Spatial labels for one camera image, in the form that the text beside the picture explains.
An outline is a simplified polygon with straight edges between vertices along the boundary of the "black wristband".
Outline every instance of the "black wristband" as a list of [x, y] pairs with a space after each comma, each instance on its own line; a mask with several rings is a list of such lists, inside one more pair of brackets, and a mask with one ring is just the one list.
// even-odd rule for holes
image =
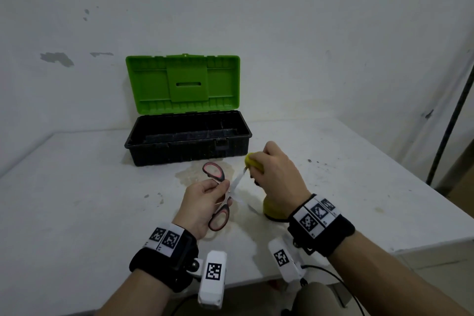
[[196, 238], [180, 226], [157, 227], [144, 247], [130, 262], [129, 269], [145, 271], [174, 292], [181, 292], [193, 281], [187, 268], [198, 257]]
[[288, 219], [288, 231], [295, 243], [309, 255], [317, 251], [328, 257], [347, 236], [356, 232], [354, 225], [334, 205], [325, 198], [318, 200], [316, 194], [293, 211]]

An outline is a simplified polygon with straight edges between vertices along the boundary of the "left hand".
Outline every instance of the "left hand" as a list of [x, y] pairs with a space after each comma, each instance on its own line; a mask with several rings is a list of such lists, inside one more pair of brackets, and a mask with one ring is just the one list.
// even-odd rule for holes
[[[188, 230], [196, 240], [202, 239], [209, 229], [212, 214], [220, 206], [219, 199], [224, 200], [222, 195], [225, 195], [229, 186], [230, 181], [227, 179], [220, 184], [208, 179], [189, 185], [173, 223]], [[228, 205], [232, 205], [231, 199], [228, 200]]]

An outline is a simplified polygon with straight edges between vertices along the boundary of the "white wall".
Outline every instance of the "white wall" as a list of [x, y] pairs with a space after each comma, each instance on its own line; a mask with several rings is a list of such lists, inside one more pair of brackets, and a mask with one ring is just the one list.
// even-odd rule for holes
[[[186, 52], [241, 57], [247, 121], [335, 115], [425, 178], [474, 55], [473, 0], [0, 2], [0, 171], [53, 131], [131, 127], [125, 57]], [[474, 138], [473, 106], [439, 177]]]

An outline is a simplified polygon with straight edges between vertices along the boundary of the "black cable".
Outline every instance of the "black cable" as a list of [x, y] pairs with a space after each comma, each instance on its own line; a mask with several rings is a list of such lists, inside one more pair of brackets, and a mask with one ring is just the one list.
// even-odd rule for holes
[[364, 310], [362, 309], [362, 306], [360, 305], [359, 303], [359, 300], [357, 299], [357, 297], [354, 296], [354, 294], [351, 292], [351, 290], [349, 290], [349, 288], [347, 287], [347, 285], [344, 283], [344, 281], [342, 281], [339, 277], [335, 276], [331, 271], [328, 271], [322, 267], [319, 267], [319, 266], [314, 266], [314, 265], [302, 265], [301, 268], [302, 269], [307, 269], [308, 267], [311, 267], [313, 269], [318, 269], [318, 270], [323, 270], [325, 272], [327, 272], [328, 274], [334, 276], [335, 278], [337, 278], [337, 280], [344, 285], [344, 287], [346, 288], [346, 290], [351, 294], [351, 296], [354, 298], [354, 300], [357, 302], [357, 306], [359, 307], [359, 310], [360, 312], [362, 313], [362, 316], [365, 316], [365, 313], [364, 313]]
[[170, 313], [170, 316], [175, 316], [176, 312], [178, 312], [178, 309], [188, 300], [191, 300], [192, 298], [197, 298], [198, 295], [190, 295], [181, 300], [181, 302], [178, 304], [178, 306], [175, 307], [172, 313]]
[[451, 133], [453, 132], [454, 125], [456, 124], [457, 118], [459, 114], [461, 113], [461, 109], [463, 108], [464, 102], [466, 101], [467, 95], [469, 94], [469, 90], [471, 90], [471, 86], [473, 82], [474, 82], [474, 66], [471, 69], [471, 73], [469, 74], [467, 78], [466, 85], [464, 85], [464, 89], [461, 92], [461, 96], [459, 97], [459, 100], [457, 101], [456, 108], [454, 108], [453, 115], [451, 115], [451, 119], [449, 120], [449, 124], [447, 125], [446, 131], [443, 135], [441, 144], [439, 145], [438, 151], [436, 152], [433, 163], [431, 164], [431, 169], [428, 174], [428, 178], [426, 179], [426, 183], [428, 185], [431, 185], [431, 183], [433, 182], [433, 178], [435, 177], [435, 172], [436, 172], [436, 169], [438, 168], [439, 161], [441, 160], [441, 157], [443, 156], [443, 152], [447, 145], [447, 141], [449, 140], [449, 137], [451, 136]]

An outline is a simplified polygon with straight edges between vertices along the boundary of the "scissor blade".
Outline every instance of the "scissor blade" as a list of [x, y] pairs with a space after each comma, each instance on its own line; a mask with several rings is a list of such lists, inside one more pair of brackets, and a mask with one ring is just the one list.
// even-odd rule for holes
[[247, 171], [247, 167], [245, 167], [244, 171], [242, 171], [240, 175], [238, 175], [234, 179], [234, 181], [232, 181], [232, 183], [230, 184], [228, 193], [232, 194], [235, 191], [237, 185], [239, 184], [240, 180], [242, 180], [242, 178], [244, 177], [246, 171]]

